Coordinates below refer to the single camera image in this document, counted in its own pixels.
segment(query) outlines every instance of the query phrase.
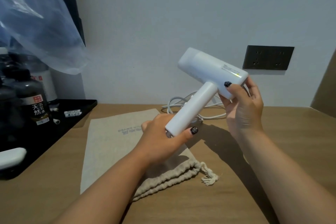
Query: person's left hand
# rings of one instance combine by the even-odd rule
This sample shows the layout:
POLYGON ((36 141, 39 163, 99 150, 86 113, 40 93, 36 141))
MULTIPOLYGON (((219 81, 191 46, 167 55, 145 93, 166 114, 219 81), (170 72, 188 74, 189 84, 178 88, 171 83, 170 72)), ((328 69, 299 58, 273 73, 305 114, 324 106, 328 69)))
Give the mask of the person's left hand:
POLYGON ((165 127, 173 117, 173 114, 159 114, 154 120, 141 124, 143 135, 133 151, 142 156, 148 165, 162 163, 198 132, 196 127, 192 127, 168 138, 165 127))

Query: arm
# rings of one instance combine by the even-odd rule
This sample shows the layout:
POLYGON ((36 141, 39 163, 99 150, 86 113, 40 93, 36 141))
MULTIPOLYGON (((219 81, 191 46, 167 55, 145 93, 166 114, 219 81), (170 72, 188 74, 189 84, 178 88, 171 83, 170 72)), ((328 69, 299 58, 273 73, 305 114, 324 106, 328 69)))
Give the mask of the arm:
POLYGON ((95 181, 54 223, 119 223, 146 169, 169 158, 192 137, 191 129, 187 129, 177 137, 167 138, 165 126, 172 117, 160 114, 153 121, 143 123, 144 133, 137 146, 95 181))
POLYGON ((239 85, 227 83, 236 99, 221 96, 230 133, 262 184, 281 223, 336 223, 336 201, 264 133, 263 101, 248 78, 250 97, 239 85))

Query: white hair dryer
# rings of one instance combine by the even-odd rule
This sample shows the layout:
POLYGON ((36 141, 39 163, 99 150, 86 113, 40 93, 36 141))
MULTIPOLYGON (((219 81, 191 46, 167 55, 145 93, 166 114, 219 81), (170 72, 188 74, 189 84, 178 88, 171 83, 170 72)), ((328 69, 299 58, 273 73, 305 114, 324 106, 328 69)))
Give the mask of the white hair dryer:
POLYGON ((194 48, 187 49, 179 60, 178 67, 202 82, 203 86, 168 122, 168 137, 177 136, 184 131, 217 92, 227 99, 233 99, 234 96, 226 90, 224 82, 243 85, 249 75, 242 69, 194 48))

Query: wooden tabletop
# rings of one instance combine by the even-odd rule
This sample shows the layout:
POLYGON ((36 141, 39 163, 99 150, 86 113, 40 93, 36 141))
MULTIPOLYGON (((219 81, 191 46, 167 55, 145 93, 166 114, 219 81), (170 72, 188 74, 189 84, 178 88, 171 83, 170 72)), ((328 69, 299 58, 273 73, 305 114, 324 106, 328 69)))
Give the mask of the wooden tabletop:
MULTIPOLYGON (((52 221, 79 196, 90 119, 151 108, 161 110, 158 105, 95 107, 21 175, 0 181, 0 223, 52 221)), ((216 107, 202 114, 223 111, 216 107)), ((281 149, 336 195, 336 119, 311 108, 265 107, 263 125, 281 149)), ((188 147, 219 181, 206 187, 199 174, 141 199, 130 206, 123 223, 277 223, 225 119, 204 121, 188 147)))

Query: black wall socket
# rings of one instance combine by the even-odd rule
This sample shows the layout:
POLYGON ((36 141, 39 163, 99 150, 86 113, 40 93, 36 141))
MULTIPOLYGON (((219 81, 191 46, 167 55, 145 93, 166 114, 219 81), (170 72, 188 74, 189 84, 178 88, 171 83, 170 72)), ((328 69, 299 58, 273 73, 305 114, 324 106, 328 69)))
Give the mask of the black wall socket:
POLYGON ((248 45, 243 69, 287 70, 294 47, 248 45))

